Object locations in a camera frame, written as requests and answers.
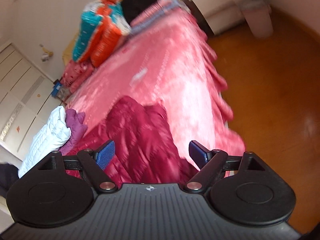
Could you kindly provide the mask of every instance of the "black cloth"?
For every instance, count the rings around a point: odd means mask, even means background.
[[[121,6],[127,23],[130,24],[139,14],[157,1],[158,0],[123,0]]]
[[[9,163],[0,164],[0,195],[7,196],[9,188],[19,179],[18,168]]]

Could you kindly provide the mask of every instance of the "gray ribbed plate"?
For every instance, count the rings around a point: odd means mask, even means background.
[[[206,200],[188,194],[177,184],[124,184],[110,195],[99,195],[89,212],[58,228],[29,228],[14,224],[4,240],[296,240],[299,234],[286,223],[249,228],[224,220]]]

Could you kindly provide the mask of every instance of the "bed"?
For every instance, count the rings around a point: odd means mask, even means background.
[[[142,105],[161,103],[180,157],[193,164],[191,140],[242,155],[242,139],[225,126],[233,113],[219,95],[227,84],[212,65],[216,58],[194,17],[176,8],[114,52],[73,94],[67,108],[86,113],[88,133],[121,96]]]

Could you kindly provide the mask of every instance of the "black pillow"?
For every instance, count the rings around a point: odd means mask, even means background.
[[[158,0],[123,0],[121,2],[124,18],[131,23],[140,13]]]

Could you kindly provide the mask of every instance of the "purple puffer jacket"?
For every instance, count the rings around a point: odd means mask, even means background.
[[[85,118],[85,113],[77,114],[76,110],[68,109],[66,110],[66,124],[67,127],[71,129],[70,139],[60,148],[62,155],[66,155],[70,152],[75,145],[77,145],[84,133],[86,132],[88,126],[83,124]]]

